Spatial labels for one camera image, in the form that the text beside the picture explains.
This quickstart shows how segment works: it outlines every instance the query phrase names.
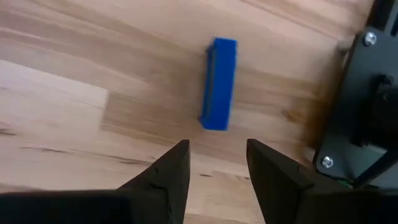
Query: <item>wooden surface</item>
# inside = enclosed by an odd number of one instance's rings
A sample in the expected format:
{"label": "wooden surface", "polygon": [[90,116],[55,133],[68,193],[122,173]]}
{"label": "wooden surface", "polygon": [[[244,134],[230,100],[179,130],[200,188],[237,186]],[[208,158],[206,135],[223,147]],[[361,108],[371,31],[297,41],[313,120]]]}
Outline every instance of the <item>wooden surface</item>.
{"label": "wooden surface", "polygon": [[[300,162],[371,0],[0,0],[0,189],[111,189],[191,139],[185,223],[263,223],[246,139]],[[228,132],[200,114],[205,49],[239,41]]]}

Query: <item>black mount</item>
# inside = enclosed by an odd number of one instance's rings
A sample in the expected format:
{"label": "black mount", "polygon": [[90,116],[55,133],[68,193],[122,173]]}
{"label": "black mount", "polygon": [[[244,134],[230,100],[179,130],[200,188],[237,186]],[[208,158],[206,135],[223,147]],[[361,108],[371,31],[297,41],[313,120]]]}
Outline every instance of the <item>black mount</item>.
{"label": "black mount", "polygon": [[[398,188],[398,3],[375,1],[353,42],[317,149],[317,170],[354,188]],[[322,164],[328,156],[333,166]]]}

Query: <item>blue rectangular block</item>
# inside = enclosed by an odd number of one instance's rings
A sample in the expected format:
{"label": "blue rectangular block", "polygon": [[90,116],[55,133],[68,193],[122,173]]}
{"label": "blue rectangular block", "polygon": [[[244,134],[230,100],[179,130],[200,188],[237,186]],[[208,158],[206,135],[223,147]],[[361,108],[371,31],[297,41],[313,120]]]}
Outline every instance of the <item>blue rectangular block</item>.
{"label": "blue rectangular block", "polygon": [[205,97],[200,118],[205,129],[228,130],[237,45],[236,40],[215,38],[207,49]]}

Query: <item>screw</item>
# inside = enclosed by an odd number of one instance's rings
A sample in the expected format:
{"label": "screw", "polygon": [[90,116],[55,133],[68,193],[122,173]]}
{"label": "screw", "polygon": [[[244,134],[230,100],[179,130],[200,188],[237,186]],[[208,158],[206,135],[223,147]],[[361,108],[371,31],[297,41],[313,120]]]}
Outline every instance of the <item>screw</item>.
{"label": "screw", "polygon": [[330,157],[328,157],[328,156],[325,156],[325,157],[322,159],[322,166],[323,166],[324,168],[326,168],[326,169],[331,168],[331,167],[333,166],[333,159],[330,158]]}
{"label": "screw", "polygon": [[367,32],[363,39],[363,42],[367,47],[373,46],[374,44],[376,44],[376,41],[377,36],[372,32]]}

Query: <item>wood grain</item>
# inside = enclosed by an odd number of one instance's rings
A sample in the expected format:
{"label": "wood grain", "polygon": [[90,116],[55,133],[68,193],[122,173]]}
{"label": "wood grain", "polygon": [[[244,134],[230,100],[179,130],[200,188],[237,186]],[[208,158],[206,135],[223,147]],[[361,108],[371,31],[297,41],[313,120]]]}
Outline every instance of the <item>wood grain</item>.
{"label": "wood grain", "polygon": [[[264,223],[247,138],[319,140],[337,43],[371,0],[0,0],[0,191],[112,189],[191,139],[186,223]],[[228,132],[198,122],[205,49],[239,41]]]}

